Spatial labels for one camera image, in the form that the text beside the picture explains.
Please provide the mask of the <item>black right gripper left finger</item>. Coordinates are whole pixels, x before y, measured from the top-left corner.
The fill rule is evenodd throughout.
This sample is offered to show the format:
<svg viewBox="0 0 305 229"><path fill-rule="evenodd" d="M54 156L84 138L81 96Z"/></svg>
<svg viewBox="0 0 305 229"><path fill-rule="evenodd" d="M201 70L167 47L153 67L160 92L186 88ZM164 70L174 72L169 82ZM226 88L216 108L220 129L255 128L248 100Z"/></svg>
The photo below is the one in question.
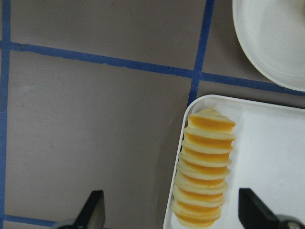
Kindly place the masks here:
<svg viewBox="0 0 305 229"><path fill-rule="evenodd" d="M105 203L103 190L92 191L73 227L75 229L102 229L105 224Z"/></svg>

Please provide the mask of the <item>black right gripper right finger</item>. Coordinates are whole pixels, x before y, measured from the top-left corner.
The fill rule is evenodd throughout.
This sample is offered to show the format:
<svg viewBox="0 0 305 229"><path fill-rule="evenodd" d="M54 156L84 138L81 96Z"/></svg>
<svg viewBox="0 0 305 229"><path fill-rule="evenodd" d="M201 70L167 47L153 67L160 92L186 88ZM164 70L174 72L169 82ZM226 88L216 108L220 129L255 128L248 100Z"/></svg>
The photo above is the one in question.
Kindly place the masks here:
<svg viewBox="0 0 305 229"><path fill-rule="evenodd" d="M250 188L239 189L238 218L244 229L289 229Z"/></svg>

